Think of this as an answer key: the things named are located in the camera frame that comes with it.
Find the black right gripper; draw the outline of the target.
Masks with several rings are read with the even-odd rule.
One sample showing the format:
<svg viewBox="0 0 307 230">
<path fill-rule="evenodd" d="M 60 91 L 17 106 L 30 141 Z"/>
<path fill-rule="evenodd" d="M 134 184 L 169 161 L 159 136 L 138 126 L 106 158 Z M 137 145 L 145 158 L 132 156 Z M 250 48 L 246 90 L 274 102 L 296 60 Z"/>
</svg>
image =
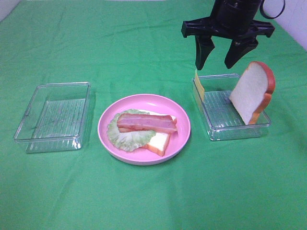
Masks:
<svg viewBox="0 0 307 230">
<path fill-rule="evenodd" d="M 258 46 L 257 40 L 239 40 L 258 35 L 271 37 L 275 27 L 269 22 L 254 20 L 260 4 L 260 0 L 216 0 L 210 16 L 183 22 L 183 37 L 195 36 L 197 70 L 202 70 L 215 48 L 212 36 L 233 40 L 224 60 L 228 69 Z"/>
</svg>

